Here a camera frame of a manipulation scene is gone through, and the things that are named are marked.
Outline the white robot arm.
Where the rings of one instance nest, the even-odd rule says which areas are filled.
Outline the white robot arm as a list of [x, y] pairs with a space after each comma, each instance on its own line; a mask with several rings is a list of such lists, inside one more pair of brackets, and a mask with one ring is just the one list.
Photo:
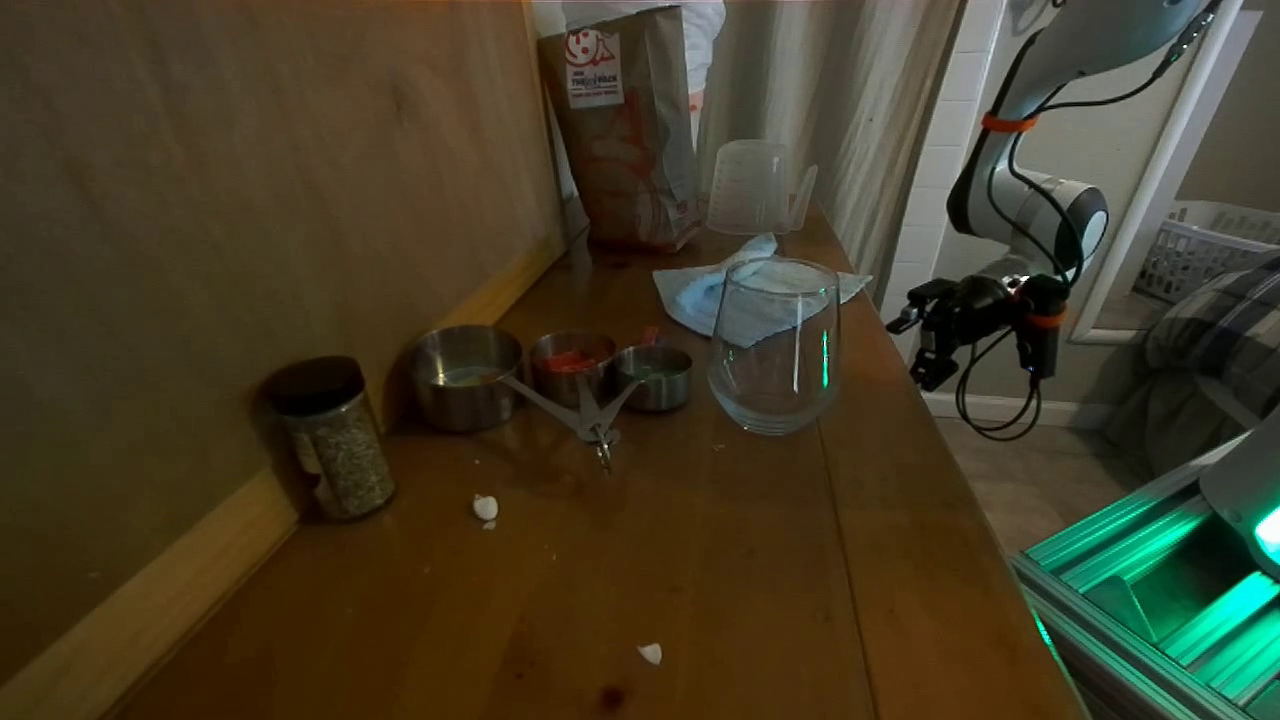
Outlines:
[[1221, 0], [1065, 0], [1001, 76], [977, 138], [946, 189], [946, 222], [1001, 256], [963, 281], [925, 281], [887, 321], [915, 332], [911, 378], [939, 388], [960, 372], [954, 350], [1012, 335], [1018, 372], [1041, 388], [1077, 281], [1090, 265], [1112, 207], [1090, 181], [1026, 168], [1022, 138], [1041, 119], [1105, 113], [1162, 80], [1213, 26]]

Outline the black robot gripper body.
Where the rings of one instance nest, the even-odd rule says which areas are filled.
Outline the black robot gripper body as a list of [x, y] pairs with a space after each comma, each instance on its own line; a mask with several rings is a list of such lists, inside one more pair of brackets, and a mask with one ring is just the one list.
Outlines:
[[977, 344], [1012, 326], [1018, 344], [1050, 344], [1065, 324], [1066, 284], [1055, 274], [966, 274], [937, 305], [944, 344]]

